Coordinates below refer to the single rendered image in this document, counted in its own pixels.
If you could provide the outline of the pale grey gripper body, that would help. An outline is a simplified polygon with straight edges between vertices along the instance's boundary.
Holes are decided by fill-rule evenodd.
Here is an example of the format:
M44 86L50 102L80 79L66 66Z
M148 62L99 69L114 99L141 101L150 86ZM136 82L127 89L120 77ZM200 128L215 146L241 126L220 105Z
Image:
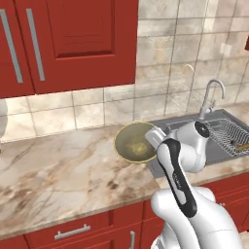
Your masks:
M157 126L154 126L145 133L146 140L153 146L155 150L164 141L165 137L166 134L160 127Z

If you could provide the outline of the pale yellow garlic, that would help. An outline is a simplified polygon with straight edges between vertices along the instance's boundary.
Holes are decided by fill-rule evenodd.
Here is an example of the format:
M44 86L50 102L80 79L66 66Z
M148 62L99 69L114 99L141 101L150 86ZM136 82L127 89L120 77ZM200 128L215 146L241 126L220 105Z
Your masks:
M129 144L130 151L136 156L142 156L147 153L148 145L145 142L134 142Z

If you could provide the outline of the olive bowl with yellow rim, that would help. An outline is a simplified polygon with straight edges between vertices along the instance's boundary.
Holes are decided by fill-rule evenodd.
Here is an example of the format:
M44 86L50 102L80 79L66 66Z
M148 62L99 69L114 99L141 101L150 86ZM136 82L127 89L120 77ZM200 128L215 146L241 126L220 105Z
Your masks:
M128 124L122 127L114 139L114 147L117 154L122 159L130 162L147 162L154 159L156 151L145 138L145 133L153 127L153 124L144 122ZM129 144L134 142L145 142L148 145L147 153L142 156L134 155L129 149Z

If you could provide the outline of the grey steel sink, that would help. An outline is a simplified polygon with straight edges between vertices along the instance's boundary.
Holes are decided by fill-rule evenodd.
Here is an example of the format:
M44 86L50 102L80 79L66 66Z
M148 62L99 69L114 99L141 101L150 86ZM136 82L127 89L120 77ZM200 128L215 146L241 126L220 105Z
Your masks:
M224 109L205 115L204 121L198 119L198 114L192 114L151 123L168 134L193 121L204 123L210 131L206 147L206 165L249 156L249 149L237 152L233 146L249 143L249 126ZM164 177L157 160L151 160L147 165L156 179Z

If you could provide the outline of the red cupboard front under sink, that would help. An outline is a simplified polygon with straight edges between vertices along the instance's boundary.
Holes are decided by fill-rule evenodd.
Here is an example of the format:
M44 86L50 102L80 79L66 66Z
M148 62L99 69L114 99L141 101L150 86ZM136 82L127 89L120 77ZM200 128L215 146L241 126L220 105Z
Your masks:
M203 184L230 213L239 232L249 231L249 171Z

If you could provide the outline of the silver curved tap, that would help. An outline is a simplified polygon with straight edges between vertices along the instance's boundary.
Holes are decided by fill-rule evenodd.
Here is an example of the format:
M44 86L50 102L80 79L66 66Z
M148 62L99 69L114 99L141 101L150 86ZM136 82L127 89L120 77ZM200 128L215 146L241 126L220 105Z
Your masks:
M206 86L206 91L205 91L204 99L203 99L202 105L201 105L199 113L198 113L198 118L200 120L204 120L205 115L212 112L212 108L210 107L209 109L207 109L206 108L206 104L207 104L207 100L208 100L209 91L210 91L211 85L213 83L216 83L216 84L218 84L221 87L221 90L222 90L222 99L225 99L225 96L226 96L225 85L220 80L216 80L216 79L210 80L208 82L207 86Z

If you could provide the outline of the small red drawer front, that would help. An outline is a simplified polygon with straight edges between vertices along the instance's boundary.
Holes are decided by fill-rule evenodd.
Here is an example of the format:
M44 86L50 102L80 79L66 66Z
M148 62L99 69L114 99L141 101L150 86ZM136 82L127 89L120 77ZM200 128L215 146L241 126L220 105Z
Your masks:
M126 227L142 221L143 203L137 202L113 211L113 225L116 228Z

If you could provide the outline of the brown item in rack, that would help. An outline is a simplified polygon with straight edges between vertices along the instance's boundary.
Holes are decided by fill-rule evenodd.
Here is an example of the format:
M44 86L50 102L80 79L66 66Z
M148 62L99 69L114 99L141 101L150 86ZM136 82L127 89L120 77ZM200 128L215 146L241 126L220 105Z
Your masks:
M247 150L247 149L249 149L249 143L235 146L235 151L236 152L241 152L241 151L244 151L244 150Z

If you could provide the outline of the red lower cupboard door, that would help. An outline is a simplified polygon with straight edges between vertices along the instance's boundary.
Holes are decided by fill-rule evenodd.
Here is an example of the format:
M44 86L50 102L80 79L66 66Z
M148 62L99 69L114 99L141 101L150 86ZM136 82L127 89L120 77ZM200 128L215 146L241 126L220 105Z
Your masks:
M118 229L112 249L129 249L130 231L135 231L134 249L151 249L153 241L160 235L163 229L163 220L154 218Z

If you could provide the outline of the wide red upper cupboard door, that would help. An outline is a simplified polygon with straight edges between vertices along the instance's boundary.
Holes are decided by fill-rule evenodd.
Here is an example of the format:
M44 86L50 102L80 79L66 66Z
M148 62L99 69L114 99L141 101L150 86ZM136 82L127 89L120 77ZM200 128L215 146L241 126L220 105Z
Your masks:
M138 0L16 0L37 93L129 85L135 79ZM41 82L26 9L46 80Z

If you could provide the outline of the wide red drawer front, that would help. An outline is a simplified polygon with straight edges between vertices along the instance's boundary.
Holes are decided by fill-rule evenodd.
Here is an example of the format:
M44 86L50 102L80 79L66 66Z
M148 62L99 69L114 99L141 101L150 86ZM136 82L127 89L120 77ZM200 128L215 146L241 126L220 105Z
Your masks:
M41 229L27 233L25 238L31 249L48 246L56 242L62 242L69 238L75 238L77 235L89 237L90 235L108 229L113 223L113 215L110 212L99 213L96 215L88 216L85 218L77 219L74 221L66 222L60 225L51 226L49 228ZM59 240L54 240L54 236L58 231L66 232L81 228L84 224L91 226L90 231L85 231L79 234L71 235Z

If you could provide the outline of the white rounded appliance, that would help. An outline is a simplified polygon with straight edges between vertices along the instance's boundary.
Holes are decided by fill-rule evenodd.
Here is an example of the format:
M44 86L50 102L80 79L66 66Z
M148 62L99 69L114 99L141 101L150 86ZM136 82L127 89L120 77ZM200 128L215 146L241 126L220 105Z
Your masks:
M0 155L2 153L2 137L8 122L8 106L5 99L0 99Z

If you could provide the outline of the narrow red upper cupboard door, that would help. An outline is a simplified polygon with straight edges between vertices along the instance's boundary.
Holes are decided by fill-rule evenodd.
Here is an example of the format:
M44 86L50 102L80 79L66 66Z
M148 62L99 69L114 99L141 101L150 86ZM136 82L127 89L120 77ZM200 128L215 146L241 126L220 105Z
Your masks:
M23 83L18 84L10 49L0 18L0 98L26 96L34 93L28 59L18 22L14 0L0 0L0 9L5 9L10 25Z

